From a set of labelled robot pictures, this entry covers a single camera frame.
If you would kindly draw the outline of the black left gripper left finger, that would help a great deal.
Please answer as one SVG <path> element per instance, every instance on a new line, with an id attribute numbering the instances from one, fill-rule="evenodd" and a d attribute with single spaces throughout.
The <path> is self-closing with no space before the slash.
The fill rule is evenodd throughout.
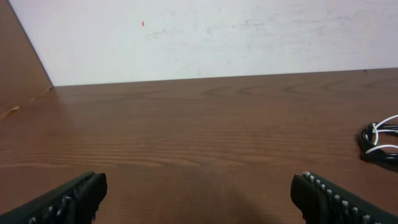
<path id="1" fill-rule="evenodd" d="M 5 224 L 92 224 L 107 194 L 106 174 L 86 172 L 1 215 Z"/>

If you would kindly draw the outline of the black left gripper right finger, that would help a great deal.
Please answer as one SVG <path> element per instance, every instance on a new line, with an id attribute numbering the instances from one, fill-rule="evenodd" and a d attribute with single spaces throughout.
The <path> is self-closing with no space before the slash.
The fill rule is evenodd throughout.
<path id="1" fill-rule="evenodd" d="M 292 179 L 290 197 L 306 223 L 397 224 L 397 217 L 305 171 Z"/>

